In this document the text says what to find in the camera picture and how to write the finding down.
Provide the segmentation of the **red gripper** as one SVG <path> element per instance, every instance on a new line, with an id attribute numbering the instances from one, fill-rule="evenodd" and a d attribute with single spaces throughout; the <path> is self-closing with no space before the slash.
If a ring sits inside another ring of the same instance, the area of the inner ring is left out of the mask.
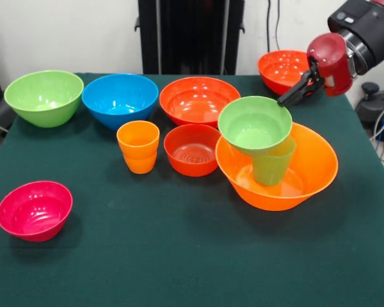
<path id="1" fill-rule="evenodd" d="M 315 38 L 307 49 L 307 58 L 308 70 L 278 99 L 279 106 L 298 104 L 322 87 L 329 97 L 342 95 L 351 88 L 348 47 L 341 35 L 325 33 Z"/>

